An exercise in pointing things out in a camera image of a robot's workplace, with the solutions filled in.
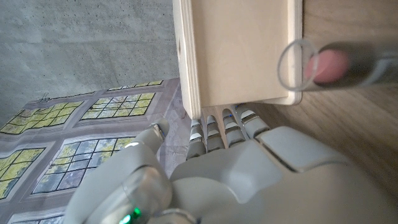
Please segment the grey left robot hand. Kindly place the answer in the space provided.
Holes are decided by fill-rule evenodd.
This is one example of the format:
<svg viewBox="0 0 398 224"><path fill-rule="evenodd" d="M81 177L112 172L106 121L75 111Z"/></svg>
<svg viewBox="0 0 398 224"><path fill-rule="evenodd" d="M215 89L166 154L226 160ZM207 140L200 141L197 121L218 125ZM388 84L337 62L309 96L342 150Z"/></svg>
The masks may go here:
<svg viewBox="0 0 398 224"><path fill-rule="evenodd" d="M85 177L65 223L396 223L397 201L347 157L245 105L191 123L171 176L160 118Z"/></svg>

